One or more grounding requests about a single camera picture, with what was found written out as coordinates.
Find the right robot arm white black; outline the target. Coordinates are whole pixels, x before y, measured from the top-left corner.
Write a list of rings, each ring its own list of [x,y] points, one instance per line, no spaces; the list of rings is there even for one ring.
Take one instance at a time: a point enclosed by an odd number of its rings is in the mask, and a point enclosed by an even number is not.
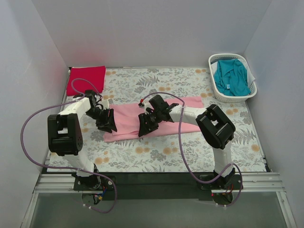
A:
[[[149,102],[140,101],[138,104],[144,110],[139,114],[139,133],[142,137],[159,128],[161,122],[191,124],[199,127],[205,141],[212,147],[215,167],[212,175],[198,178],[187,166],[190,175],[198,183],[205,186],[215,186],[219,189],[234,189],[233,178],[235,168],[231,157],[231,143],[236,130],[234,124],[216,105],[207,108],[188,107],[185,102],[181,104],[168,104],[159,93],[153,93]]]

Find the pink t shirt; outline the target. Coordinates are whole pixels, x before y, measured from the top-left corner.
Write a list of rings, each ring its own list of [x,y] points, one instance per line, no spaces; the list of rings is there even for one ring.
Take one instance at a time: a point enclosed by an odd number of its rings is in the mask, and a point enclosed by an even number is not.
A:
[[[203,108],[204,103],[199,96],[193,97],[184,97],[182,100],[185,101],[186,106]],[[176,98],[165,99],[168,104],[182,102]],[[143,109],[138,106],[138,104],[120,104],[120,105],[110,105],[114,110],[114,122],[117,128],[117,131],[112,131],[112,133],[104,133],[103,139],[105,142],[114,142],[120,140],[128,139],[139,139],[138,133],[140,128],[140,122],[138,115],[142,113]],[[192,133],[199,132],[200,129],[198,126],[194,126],[189,123],[181,124],[181,133]],[[178,123],[162,122],[159,124],[159,128],[147,135],[145,137],[157,137],[165,135],[178,134]]]

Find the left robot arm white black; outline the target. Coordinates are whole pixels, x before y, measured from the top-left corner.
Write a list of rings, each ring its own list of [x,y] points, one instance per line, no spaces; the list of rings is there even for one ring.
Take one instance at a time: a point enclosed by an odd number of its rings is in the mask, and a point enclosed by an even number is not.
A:
[[[63,111],[47,119],[49,150],[67,160],[76,171],[74,177],[78,183],[90,190],[100,188],[102,179],[94,174],[98,172],[97,166],[82,151],[84,140],[79,120],[87,115],[95,120],[98,130],[117,131],[109,100],[99,100],[97,96],[95,91],[86,90],[83,98],[75,97]]]

